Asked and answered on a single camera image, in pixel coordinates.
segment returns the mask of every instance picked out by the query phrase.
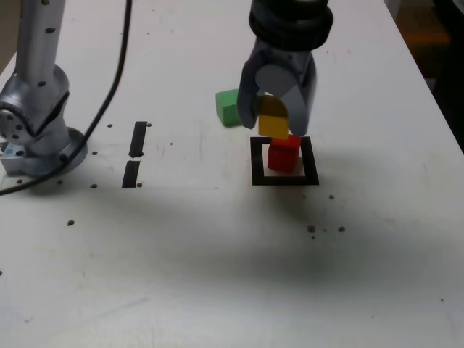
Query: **toy block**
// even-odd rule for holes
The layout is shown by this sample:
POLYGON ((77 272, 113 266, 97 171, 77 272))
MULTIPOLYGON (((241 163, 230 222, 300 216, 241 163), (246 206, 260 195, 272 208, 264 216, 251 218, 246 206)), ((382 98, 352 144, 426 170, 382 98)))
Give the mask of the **toy block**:
POLYGON ((301 142, 297 136, 289 136, 287 140, 273 139, 269 146, 268 168, 282 173, 294 172, 301 142))
POLYGON ((239 90, 219 92, 216 94, 216 113, 224 127, 240 125, 237 99, 239 90))
POLYGON ((289 137, 289 116, 285 105, 275 96, 262 96, 258 133, 276 139, 289 137))

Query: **green block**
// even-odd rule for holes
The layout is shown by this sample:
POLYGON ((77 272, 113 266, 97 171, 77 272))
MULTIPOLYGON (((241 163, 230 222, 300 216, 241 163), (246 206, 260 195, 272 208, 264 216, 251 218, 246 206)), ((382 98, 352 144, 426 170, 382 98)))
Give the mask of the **green block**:
POLYGON ((240 125, 239 112, 237 111, 237 99, 239 90, 219 92, 216 94, 216 112, 221 123, 225 127, 240 125))

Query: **table surface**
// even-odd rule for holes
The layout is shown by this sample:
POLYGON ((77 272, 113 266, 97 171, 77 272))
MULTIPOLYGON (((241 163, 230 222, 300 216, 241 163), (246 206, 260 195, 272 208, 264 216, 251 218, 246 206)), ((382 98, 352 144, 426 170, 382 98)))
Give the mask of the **table surface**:
MULTIPOLYGON (((301 188, 252 186, 256 130, 215 114, 254 43, 249 5, 135 1, 98 155, 0 199, 1 347, 463 346, 464 158, 382 0, 330 1, 320 185, 301 188), (153 125, 143 187, 121 189, 135 121, 153 125)), ((78 129, 112 82, 123 8, 67 4, 57 64, 78 129)))

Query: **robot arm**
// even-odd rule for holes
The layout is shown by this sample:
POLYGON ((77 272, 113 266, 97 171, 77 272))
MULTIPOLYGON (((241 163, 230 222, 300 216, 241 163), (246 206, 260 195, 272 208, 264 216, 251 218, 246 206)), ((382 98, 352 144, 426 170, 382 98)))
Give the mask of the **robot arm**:
MULTIPOLYGON (((62 164, 82 139, 67 128, 65 72, 55 65, 65 0, 22 0, 16 68, 0 93, 1 157, 8 175, 40 177, 62 164)), ((86 149, 70 163, 82 162, 86 149)))
POLYGON ((237 104, 243 126, 254 127, 267 92, 285 105, 290 131, 306 134, 316 83, 311 51, 326 42, 334 21, 327 1, 253 0, 249 24, 257 38, 237 104))

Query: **black line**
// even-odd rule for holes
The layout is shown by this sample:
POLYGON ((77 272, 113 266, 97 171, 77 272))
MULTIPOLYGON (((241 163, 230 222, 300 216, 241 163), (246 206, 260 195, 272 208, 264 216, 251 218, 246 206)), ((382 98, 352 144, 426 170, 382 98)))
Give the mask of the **black line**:
POLYGON ((251 137, 250 149, 252 156, 252 183, 253 186, 312 186, 319 185, 318 172, 312 153, 310 137, 302 137, 302 157, 305 176, 264 176, 262 161, 262 145, 272 141, 266 137, 251 137))
POLYGON ((133 189, 137 186, 137 176, 139 167, 139 161, 128 161, 127 165, 125 165, 123 189, 133 189))
POLYGON ((129 156, 139 158, 144 155, 144 142, 147 122, 136 122, 133 128, 132 142, 130 143, 129 156))
POLYGON ((308 185, 319 185, 318 170, 316 169, 316 162, 314 160, 314 152, 312 151, 311 138, 302 137, 302 157, 304 174, 308 185))

